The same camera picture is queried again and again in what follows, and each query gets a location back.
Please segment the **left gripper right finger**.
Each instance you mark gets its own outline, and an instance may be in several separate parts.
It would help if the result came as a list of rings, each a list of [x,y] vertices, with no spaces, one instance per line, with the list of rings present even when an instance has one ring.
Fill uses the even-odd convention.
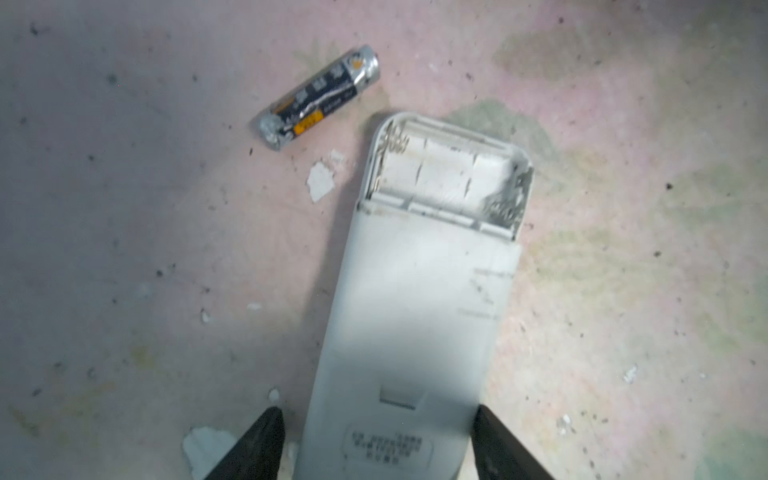
[[[479,480],[554,479],[486,405],[478,407],[471,441]]]

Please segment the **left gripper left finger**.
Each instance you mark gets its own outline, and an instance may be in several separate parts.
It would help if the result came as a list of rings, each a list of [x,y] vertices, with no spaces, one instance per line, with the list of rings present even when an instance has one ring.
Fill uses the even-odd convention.
[[[282,410],[267,408],[204,477],[205,480],[277,480],[285,444]]]

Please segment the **grey white remote control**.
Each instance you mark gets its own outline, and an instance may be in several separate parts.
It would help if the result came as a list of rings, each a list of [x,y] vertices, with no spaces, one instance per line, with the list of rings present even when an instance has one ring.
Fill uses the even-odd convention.
[[[519,147],[415,113],[370,147],[298,479],[454,479],[506,316],[534,170]]]

